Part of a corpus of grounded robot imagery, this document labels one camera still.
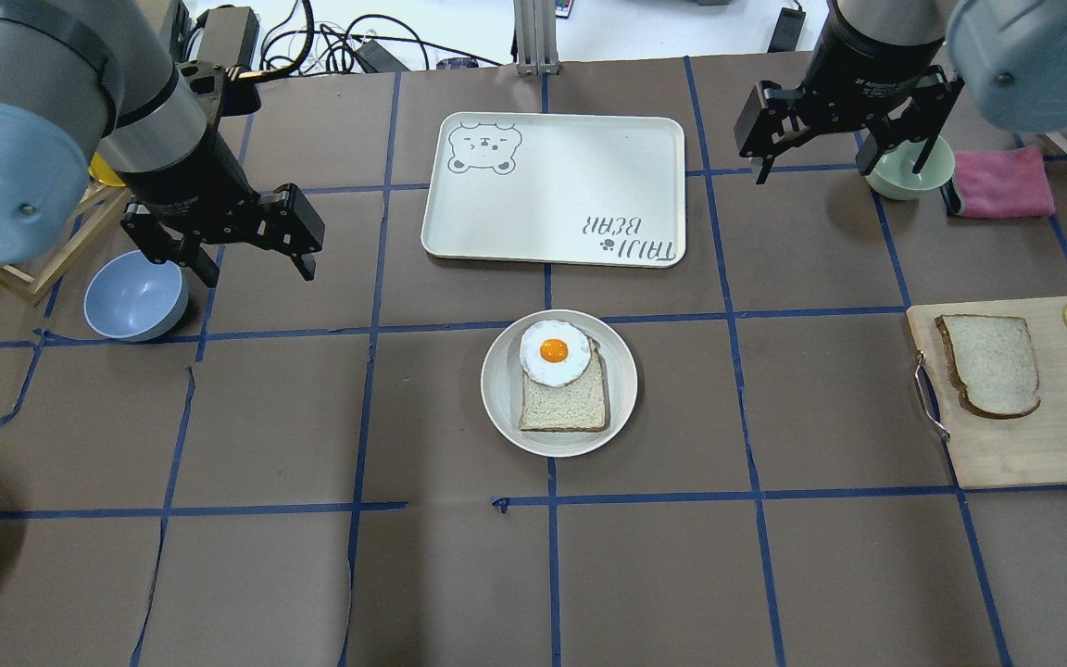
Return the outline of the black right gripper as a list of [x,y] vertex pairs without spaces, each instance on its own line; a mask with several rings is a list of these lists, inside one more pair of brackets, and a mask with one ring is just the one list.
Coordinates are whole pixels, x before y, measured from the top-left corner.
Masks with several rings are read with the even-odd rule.
[[803,85],[785,89],[759,81],[735,122],[740,157],[754,158],[757,185],[767,182],[776,157],[813,138],[867,130],[856,165],[869,176],[881,157],[903,141],[924,141],[943,131],[964,80],[930,67],[905,82],[878,84],[859,76],[831,79],[827,92]]

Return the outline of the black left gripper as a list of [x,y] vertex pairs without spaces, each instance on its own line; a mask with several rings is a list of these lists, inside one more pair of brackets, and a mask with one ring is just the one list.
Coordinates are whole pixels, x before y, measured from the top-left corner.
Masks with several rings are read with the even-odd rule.
[[203,245],[246,244],[276,252],[291,258],[301,277],[313,282],[315,253],[323,249],[327,232],[321,215],[294,184],[184,217],[156,215],[131,198],[121,227],[149,261],[178,263],[210,290],[219,284],[220,266]]

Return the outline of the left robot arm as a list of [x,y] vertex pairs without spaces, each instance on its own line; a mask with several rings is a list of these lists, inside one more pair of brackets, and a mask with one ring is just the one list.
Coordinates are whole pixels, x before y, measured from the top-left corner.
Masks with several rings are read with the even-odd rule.
[[246,244],[309,282],[322,219],[294,184],[259,194],[217,128],[284,75],[174,62],[132,1],[0,1],[0,265],[54,248],[100,156],[131,190],[121,224],[148,261],[212,287],[205,247]]

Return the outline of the yellow object behind arm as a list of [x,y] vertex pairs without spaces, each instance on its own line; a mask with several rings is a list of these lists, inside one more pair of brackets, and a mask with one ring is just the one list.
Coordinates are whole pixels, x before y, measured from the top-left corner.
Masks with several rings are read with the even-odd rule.
[[126,182],[107,164],[105,158],[101,155],[97,155],[97,153],[94,153],[92,159],[89,161],[87,173],[95,182],[100,182],[106,187],[126,187]]

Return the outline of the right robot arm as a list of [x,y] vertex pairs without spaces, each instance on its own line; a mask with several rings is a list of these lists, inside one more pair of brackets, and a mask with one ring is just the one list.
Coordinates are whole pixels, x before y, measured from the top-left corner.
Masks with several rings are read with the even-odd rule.
[[833,1],[803,81],[759,82],[734,128],[765,182],[774,161],[822,134],[867,131],[867,176],[905,143],[930,156],[960,94],[1012,132],[1067,128],[1067,1]]

